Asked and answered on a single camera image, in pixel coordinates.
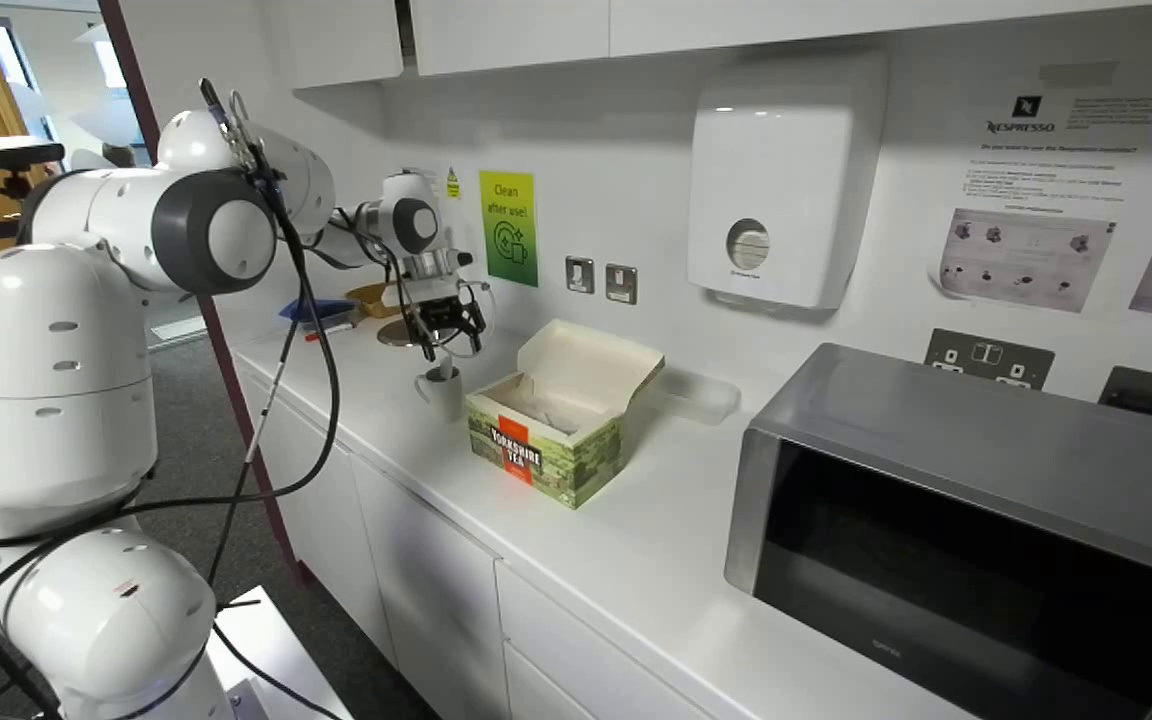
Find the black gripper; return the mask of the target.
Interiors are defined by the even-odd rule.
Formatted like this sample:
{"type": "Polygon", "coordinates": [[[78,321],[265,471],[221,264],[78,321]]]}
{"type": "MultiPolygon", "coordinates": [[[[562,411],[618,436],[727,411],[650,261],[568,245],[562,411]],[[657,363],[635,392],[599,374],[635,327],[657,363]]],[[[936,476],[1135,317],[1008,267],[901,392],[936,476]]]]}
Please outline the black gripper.
{"type": "Polygon", "coordinates": [[[429,363],[435,359],[435,341],[446,333],[463,333],[470,351],[482,349],[479,302],[454,273],[402,275],[400,307],[407,321],[407,337],[420,345],[429,363]]]}

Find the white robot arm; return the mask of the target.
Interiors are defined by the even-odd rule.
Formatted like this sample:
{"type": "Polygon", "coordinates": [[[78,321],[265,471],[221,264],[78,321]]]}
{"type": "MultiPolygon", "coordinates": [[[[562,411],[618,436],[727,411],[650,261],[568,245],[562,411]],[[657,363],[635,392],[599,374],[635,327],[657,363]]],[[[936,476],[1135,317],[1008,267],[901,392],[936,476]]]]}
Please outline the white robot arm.
{"type": "Polygon", "coordinates": [[[306,148],[215,106],[181,111],[149,166],[84,166],[23,202],[0,253],[0,648],[57,720],[229,720],[212,584],[139,526],[154,467],[142,301],[250,289],[280,253],[365,245],[407,341],[482,317],[429,183],[345,212],[306,148]]]}

